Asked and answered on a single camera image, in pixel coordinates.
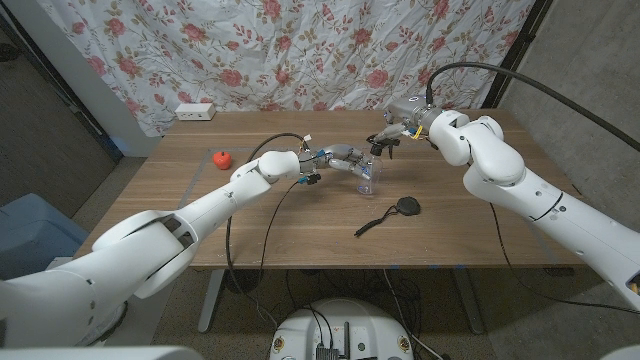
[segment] pink flower pattern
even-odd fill
[[[84,32],[85,26],[86,25],[84,24],[84,22],[78,21],[76,23],[73,23],[73,26],[71,26],[71,31],[73,31],[77,35],[81,35]]]
[[[191,100],[191,95],[187,94],[184,91],[180,91],[178,93],[178,100],[180,100],[181,102],[183,102],[185,104],[193,103],[193,100]]]
[[[97,72],[98,75],[103,76],[107,73],[107,71],[104,69],[104,61],[102,61],[102,59],[100,59],[99,57],[93,55],[92,57],[87,59],[87,62],[89,62],[89,65],[91,65],[93,70]]]
[[[369,84],[370,88],[379,89],[381,87],[384,87],[384,85],[387,83],[387,79],[389,79],[389,73],[387,73],[385,70],[376,69],[367,76],[367,83]]]
[[[534,3],[236,0],[222,10],[204,0],[71,1],[38,3],[149,136],[168,129],[181,102],[215,99],[218,111],[383,109],[422,93],[443,64],[499,64]],[[212,22],[216,11],[233,21]],[[435,82],[439,104],[482,104],[491,74],[450,76]]]
[[[124,24],[119,19],[113,18],[108,21],[109,29],[111,29],[111,33],[114,36],[124,35],[124,31],[126,30]]]
[[[262,2],[264,14],[270,16],[271,19],[277,19],[280,16],[280,3],[278,0],[264,0]]]
[[[220,74],[222,82],[231,87],[240,86],[242,84],[242,74],[238,70],[224,69]]]

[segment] floor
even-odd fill
[[[73,219],[91,230],[143,161],[124,158]],[[586,268],[566,277],[552,277],[542,269],[517,269],[516,273],[530,286],[562,299],[625,306]],[[197,331],[209,274],[188,269],[176,280],[152,344],[191,347],[206,359],[265,358],[272,325],[260,318],[255,306],[227,289],[220,293],[211,331]],[[375,270],[326,270],[310,275],[291,270],[289,280],[298,304],[349,296],[367,300],[397,317],[391,296],[380,288],[371,291],[379,286],[378,275]],[[418,286],[422,306],[419,337],[452,359],[597,359],[640,341],[640,322],[635,315],[545,300],[518,285],[508,269],[470,270],[488,329],[483,335],[473,335],[450,270],[393,270],[390,275],[400,290],[401,283],[409,280]],[[285,276],[284,270],[267,271],[258,287],[261,301],[273,309],[279,321],[293,310]],[[421,355],[429,359],[426,352]]]

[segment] electrical outlet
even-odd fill
[[[178,120],[211,120],[215,113],[216,108],[211,103],[180,104],[176,109]]]

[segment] white wall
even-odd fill
[[[109,89],[35,0],[5,0],[9,10],[71,86],[125,156],[149,156],[160,137],[147,137],[127,107]]]
[[[638,1],[554,1],[519,70],[640,141],[639,39]],[[517,81],[500,107],[592,205],[640,230],[640,153]]]

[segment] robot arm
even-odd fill
[[[422,96],[394,102],[385,117],[388,126],[374,141],[411,135],[412,128],[422,126],[427,140],[449,164],[473,162],[463,180],[471,194],[531,221],[640,310],[640,234],[526,168],[522,156],[503,142],[502,129],[495,120],[482,116],[470,122],[457,111],[428,105]]]
[[[330,148],[340,161],[366,159]],[[306,163],[300,161],[291,151],[267,152],[236,170],[228,184],[180,210],[148,210],[123,220],[88,255],[0,282],[0,344],[75,345],[132,294],[146,298],[174,280],[207,236],[234,212],[257,202],[278,179],[315,174],[315,168],[301,169]]]

